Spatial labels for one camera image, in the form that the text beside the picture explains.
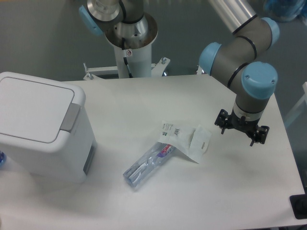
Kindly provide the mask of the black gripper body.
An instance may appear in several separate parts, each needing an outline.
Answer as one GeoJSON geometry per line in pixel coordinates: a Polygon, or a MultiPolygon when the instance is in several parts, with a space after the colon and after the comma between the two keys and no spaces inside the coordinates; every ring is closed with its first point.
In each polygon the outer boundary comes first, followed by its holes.
{"type": "Polygon", "coordinates": [[[226,121],[226,129],[235,129],[242,133],[245,133],[248,136],[252,136],[257,128],[258,120],[247,121],[245,116],[238,117],[235,114],[231,114],[226,121]]]}

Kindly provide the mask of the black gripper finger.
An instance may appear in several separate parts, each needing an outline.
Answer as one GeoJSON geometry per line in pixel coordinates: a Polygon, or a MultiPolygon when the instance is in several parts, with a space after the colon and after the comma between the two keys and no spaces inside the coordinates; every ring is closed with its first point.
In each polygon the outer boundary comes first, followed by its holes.
{"type": "Polygon", "coordinates": [[[251,139],[250,146],[252,147],[255,143],[265,144],[268,132],[268,126],[256,126],[254,129],[249,131],[248,136],[251,139]]]}
{"type": "Polygon", "coordinates": [[[221,134],[228,128],[228,112],[221,109],[214,124],[221,129],[221,134]]]}

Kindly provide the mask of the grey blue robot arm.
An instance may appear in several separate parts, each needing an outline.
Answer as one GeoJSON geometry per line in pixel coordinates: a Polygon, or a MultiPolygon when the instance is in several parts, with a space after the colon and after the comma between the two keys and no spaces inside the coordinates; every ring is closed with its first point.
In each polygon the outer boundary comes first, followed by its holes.
{"type": "MultiPolygon", "coordinates": [[[[236,94],[231,113],[221,110],[215,124],[245,133],[252,143],[264,144],[268,126],[259,126],[278,81],[273,66],[256,60],[279,38],[278,24],[260,18],[245,0],[212,0],[213,9],[234,36],[228,45],[207,45],[199,58],[202,70],[236,94]]],[[[113,46],[120,78],[151,77],[152,48],[158,28],[141,0],[88,0],[79,16],[96,36],[113,46]]]]}

